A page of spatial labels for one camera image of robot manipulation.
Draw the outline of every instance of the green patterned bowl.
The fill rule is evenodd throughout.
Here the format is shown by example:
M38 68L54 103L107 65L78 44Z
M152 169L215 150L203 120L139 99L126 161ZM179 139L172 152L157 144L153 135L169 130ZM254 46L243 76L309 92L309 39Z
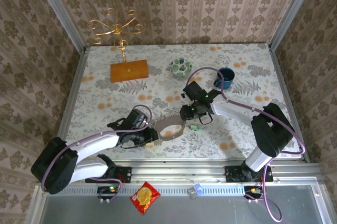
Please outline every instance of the green patterned bowl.
M176 76L186 76L192 69L192 63L185 58L174 59L169 66L172 73Z

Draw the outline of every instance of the orange wooden block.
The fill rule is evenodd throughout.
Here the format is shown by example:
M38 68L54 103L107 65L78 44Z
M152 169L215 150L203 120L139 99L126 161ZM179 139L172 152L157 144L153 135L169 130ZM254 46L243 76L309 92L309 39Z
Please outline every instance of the orange wooden block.
M146 60L111 64L110 81L112 83L147 77L148 70Z

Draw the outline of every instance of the snack bag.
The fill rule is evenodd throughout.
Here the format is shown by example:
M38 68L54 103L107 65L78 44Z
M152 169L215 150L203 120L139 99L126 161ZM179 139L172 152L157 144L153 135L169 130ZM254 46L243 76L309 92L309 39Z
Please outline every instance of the snack bag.
M133 205L138 209L141 214L144 214L152 202L160 196L148 182L145 182L143 186L130 197Z

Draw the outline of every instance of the green object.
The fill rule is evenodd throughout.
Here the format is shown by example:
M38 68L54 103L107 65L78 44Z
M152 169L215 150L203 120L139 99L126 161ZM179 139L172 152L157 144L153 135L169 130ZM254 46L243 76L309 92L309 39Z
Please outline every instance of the green object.
M198 131L200 129L200 126L198 125L190 125L189 128L193 131Z
M185 58L174 59L169 64L170 70L175 76L186 76L190 73L192 69L192 63Z

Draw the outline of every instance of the blue mug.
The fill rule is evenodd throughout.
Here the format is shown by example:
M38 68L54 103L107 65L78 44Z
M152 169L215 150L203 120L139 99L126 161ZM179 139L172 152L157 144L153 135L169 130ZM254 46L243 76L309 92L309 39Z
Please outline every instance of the blue mug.
M223 78L224 78L224 85L223 85L223 88L224 90L228 89L232 82L233 82L233 79L235 77L235 73L232 69L230 69L229 67L222 67L221 69L219 69L219 71L221 72L221 74L223 75ZM219 75L219 73L217 74L217 79L215 80L214 82L214 86L217 87L217 88L221 88L221 76Z

